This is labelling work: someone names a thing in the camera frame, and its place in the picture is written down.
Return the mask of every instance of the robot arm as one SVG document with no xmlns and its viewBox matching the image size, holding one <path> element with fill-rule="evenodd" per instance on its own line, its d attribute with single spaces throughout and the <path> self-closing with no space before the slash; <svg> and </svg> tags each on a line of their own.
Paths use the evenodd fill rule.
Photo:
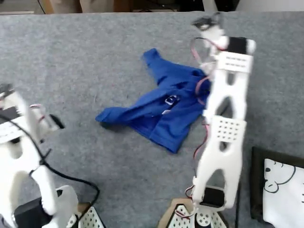
<svg viewBox="0 0 304 228">
<path fill-rule="evenodd" d="M 256 43 L 246 38 L 224 36 L 224 30 L 220 28 L 218 20 L 214 17 L 199 19 L 193 25 L 206 39 L 205 46 L 210 48 L 214 69 L 211 75 L 211 92 L 203 113 L 210 132 L 198 164 L 197 176 L 193 178 L 192 202 L 194 208 L 198 210 L 207 207 L 213 211 L 220 211 L 233 206 L 238 189 L 246 128 L 247 85 Z M 233 74 L 234 77 L 232 85 L 228 84 L 229 74 Z M 232 118 L 217 115 L 217 110 L 225 98 L 231 101 Z M 227 147 L 222 149 L 221 143 L 225 143 Z M 207 181 L 216 170 L 223 171 L 224 189 L 207 187 Z M 210 193 L 208 198 L 212 198 L 211 194 L 217 195 L 222 198 L 222 202 L 213 205 L 212 200 L 207 199 L 208 192 Z"/>
<path fill-rule="evenodd" d="M 41 106 L 28 106 L 10 85 L 0 86 L 0 214 L 11 227 L 63 228 L 77 213 L 75 191 L 70 186 L 55 189 L 37 146 L 62 127 Z M 38 184 L 41 198 L 18 205 L 22 180 L 29 176 Z"/>
</svg>

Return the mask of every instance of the blue garment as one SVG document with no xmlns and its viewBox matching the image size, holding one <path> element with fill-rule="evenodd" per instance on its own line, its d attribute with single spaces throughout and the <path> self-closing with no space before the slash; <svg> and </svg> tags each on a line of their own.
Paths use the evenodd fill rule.
<svg viewBox="0 0 304 228">
<path fill-rule="evenodd" d="M 195 96 L 195 87 L 205 74 L 200 69 L 163 59 L 156 49 L 145 52 L 143 59 L 158 88 L 143 95 L 129 108 L 104 109 L 96 121 L 127 125 L 170 152 L 177 153 L 191 123 L 204 109 Z M 208 80 L 201 85 L 201 100 L 207 100 L 209 87 Z"/>
</svg>

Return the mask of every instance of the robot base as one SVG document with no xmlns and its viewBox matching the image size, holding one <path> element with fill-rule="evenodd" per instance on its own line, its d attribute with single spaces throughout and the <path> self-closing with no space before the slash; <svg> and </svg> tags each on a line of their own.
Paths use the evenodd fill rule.
<svg viewBox="0 0 304 228">
<path fill-rule="evenodd" d="M 99 218 L 94 207 L 91 207 L 87 213 L 82 217 L 78 223 L 78 227 L 74 224 L 76 223 L 76 217 L 73 216 L 66 228 L 105 228 L 102 220 Z"/>
<path fill-rule="evenodd" d="M 189 215 L 192 210 L 191 200 L 174 199 L 160 220 L 158 228 L 228 228 L 223 216 L 207 207 L 189 218 L 181 218 L 175 214 L 175 210 L 185 216 Z"/>
</svg>

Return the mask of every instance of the gray carpet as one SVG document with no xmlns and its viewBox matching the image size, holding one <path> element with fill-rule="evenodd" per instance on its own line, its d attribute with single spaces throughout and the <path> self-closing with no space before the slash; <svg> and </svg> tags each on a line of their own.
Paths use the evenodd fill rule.
<svg viewBox="0 0 304 228">
<path fill-rule="evenodd" d="M 193 150 L 204 137 L 195 123 L 177 155 L 131 129 L 109 131 L 94 121 L 108 106 L 129 106 L 155 88 L 140 61 L 156 47 L 164 58 L 196 66 L 189 41 L 198 33 L 190 23 L 201 12 L 120 13 L 0 17 L 0 80 L 13 82 L 29 103 L 42 103 L 66 129 L 43 148 L 58 170 L 94 181 L 96 204 L 109 228 L 153 228 L 172 198 L 183 197 L 194 174 Z M 262 228 L 249 214 L 248 169 L 258 145 L 304 157 L 304 12 L 226 13 L 228 35 L 257 43 L 248 89 L 247 134 L 240 226 Z M 81 201 L 94 191 L 71 184 Z M 22 202 L 38 195 L 27 180 Z M 225 210 L 233 223 L 234 209 Z"/>
</svg>

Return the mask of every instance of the perforated plate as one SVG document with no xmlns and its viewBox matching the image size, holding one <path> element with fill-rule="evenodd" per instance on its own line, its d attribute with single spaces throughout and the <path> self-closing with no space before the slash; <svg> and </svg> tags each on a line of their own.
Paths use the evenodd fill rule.
<svg viewBox="0 0 304 228">
<path fill-rule="evenodd" d="M 253 56 L 222 51 L 218 60 L 218 69 L 250 74 Z"/>
<path fill-rule="evenodd" d="M 176 205 L 175 209 L 184 215 L 189 215 L 189 212 L 183 204 Z M 228 226 L 227 222 L 224 221 L 224 218 L 222 218 L 219 213 L 202 207 L 199 212 L 191 216 L 190 219 L 181 218 L 173 211 L 171 220 L 166 228 L 228 228 Z"/>
<path fill-rule="evenodd" d="M 189 212 L 187 211 L 186 207 L 183 204 L 178 204 L 175 210 L 179 211 L 181 214 L 189 215 Z M 167 225 L 167 228 L 191 228 L 190 219 L 181 218 L 180 216 L 176 215 L 174 211 L 171 216 L 171 220 Z"/>
<path fill-rule="evenodd" d="M 78 228 L 105 228 L 94 207 L 80 220 Z"/>
<path fill-rule="evenodd" d="M 196 216 L 197 223 L 199 225 L 202 225 L 202 227 L 210 227 L 210 228 L 227 228 L 226 223 L 223 221 L 221 216 L 216 212 L 199 212 Z"/>
<path fill-rule="evenodd" d="M 25 117 L 20 116 L 12 121 L 18 125 L 21 125 L 21 123 L 25 121 Z M 24 133 L 18 127 L 10 122 L 0 124 L 0 143 L 6 143 L 22 136 L 23 134 Z"/>
<path fill-rule="evenodd" d="M 233 143 L 239 138 L 244 137 L 246 121 L 214 116 L 212 119 L 212 128 L 218 140 L 227 143 Z"/>
</svg>

